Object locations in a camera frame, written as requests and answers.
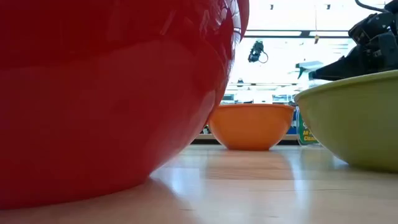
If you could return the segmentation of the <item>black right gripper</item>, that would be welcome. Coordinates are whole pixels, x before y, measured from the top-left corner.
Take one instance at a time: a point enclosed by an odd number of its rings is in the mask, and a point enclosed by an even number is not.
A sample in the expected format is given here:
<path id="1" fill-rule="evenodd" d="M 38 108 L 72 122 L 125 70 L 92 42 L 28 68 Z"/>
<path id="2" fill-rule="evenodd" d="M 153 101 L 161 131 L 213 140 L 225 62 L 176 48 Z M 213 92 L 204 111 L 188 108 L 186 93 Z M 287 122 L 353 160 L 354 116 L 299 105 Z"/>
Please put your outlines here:
<path id="1" fill-rule="evenodd" d="M 355 24 L 348 35 L 356 43 L 347 56 L 309 73 L 311 80 L 337 81 L 398 69 L 396 15 L 374 13 Z"/>

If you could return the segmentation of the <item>green bowl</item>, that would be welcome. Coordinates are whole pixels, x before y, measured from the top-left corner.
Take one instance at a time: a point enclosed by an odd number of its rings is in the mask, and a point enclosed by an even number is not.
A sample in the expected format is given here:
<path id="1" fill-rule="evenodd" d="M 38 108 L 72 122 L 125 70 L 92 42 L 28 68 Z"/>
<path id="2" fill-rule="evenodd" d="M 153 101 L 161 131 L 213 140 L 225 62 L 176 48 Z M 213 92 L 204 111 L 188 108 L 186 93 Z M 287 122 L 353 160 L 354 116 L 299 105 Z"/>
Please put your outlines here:
<path id="1" fill-rule="evenodd" d="M 315 139 L 336 157 L 398 173 L 398 70 L 309 88 L 295 102 Z"/>

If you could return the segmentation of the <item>orange bowl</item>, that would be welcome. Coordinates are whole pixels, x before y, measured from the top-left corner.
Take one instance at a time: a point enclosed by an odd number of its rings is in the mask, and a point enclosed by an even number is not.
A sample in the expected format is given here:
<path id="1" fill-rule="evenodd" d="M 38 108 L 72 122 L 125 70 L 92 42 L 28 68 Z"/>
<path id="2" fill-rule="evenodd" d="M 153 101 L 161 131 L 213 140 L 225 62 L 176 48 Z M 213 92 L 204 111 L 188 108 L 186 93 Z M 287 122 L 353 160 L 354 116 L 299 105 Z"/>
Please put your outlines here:
<path id="1" fill-rule="evenodd" d="M 237 151 L 267 151 L 287 134 L 294 107 L 273 104 L 220 105 L 208 120 L 215 139 Z"/>

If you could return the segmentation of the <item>stacked red orange green bowls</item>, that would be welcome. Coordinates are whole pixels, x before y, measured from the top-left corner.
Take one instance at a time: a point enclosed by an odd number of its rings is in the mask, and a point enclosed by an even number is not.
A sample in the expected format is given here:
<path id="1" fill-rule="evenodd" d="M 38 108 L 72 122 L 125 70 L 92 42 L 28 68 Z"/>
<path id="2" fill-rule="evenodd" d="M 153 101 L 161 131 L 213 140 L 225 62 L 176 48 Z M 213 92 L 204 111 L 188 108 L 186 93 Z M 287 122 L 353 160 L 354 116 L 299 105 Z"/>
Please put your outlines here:
<path id="1" fill-rule="evenodd" d="M 137 186 L 218 107 L 249 0 L 0 0 L 0 210 Z"/>

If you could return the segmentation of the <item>dark ceiling beam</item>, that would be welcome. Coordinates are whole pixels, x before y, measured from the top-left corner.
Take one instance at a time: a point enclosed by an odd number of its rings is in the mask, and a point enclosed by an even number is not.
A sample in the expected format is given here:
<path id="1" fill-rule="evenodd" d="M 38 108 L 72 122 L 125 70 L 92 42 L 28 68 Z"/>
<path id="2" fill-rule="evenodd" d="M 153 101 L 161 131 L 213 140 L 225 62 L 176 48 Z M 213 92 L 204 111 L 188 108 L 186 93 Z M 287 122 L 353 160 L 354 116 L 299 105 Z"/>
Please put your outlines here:
<path id="1" fill-rule="evenodd" d="M 349 39 L 347 30 L 247 30 L 246 38 Z"/>

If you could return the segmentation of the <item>spray cleaner bottle green label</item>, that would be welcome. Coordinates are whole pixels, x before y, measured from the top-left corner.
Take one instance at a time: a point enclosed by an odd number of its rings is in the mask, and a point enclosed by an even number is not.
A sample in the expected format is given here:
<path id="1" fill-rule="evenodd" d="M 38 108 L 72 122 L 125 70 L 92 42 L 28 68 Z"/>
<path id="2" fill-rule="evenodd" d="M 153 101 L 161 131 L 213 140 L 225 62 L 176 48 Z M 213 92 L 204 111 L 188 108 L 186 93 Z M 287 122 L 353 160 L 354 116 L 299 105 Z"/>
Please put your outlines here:
<path id="1" fill-rule="evenodd" d="M 313 88 L 316 86 L 320 86 L 324 84 L 326 81 L 314 79 L 312 77 L 313 73 L 317 69 L 323 67 L 323 62 L 318 60 L 315 61 L 307 61 L 300 62 L 295 65 L 297 69 L 299 69 L 298 73 L 298 92 L 301 93 L 304 90 L 309 88 Z M 312 132 L 309 130 L 309 127 L 303 120 L 303 116 L 301 114 L 301 110 L 299 104 L 296 100 L 296 95 L 294 95 L 294 102 L 296 104 L 296 128 L 297 128 L 297 139 L 298 143 L 301 146 L 321 146 L 321 144 L 315 139 Z"/>

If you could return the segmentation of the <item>black aluminium table frame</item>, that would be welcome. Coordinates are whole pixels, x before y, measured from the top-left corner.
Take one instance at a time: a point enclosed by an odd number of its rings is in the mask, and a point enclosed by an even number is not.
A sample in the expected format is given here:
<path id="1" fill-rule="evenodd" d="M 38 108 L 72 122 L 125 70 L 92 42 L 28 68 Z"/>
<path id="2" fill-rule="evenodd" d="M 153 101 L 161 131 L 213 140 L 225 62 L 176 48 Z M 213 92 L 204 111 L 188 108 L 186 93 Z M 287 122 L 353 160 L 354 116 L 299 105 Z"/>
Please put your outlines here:
<path id="1" fill-rule="evenodd" d="M 220 143 L 215 139 L 195 139 L 191 142 L 191 144 L 198 145 L 220 145 Z M 297 140 L 281 140 L 278 145 L 283 146 L 298 146 L 299 142 Z"/>

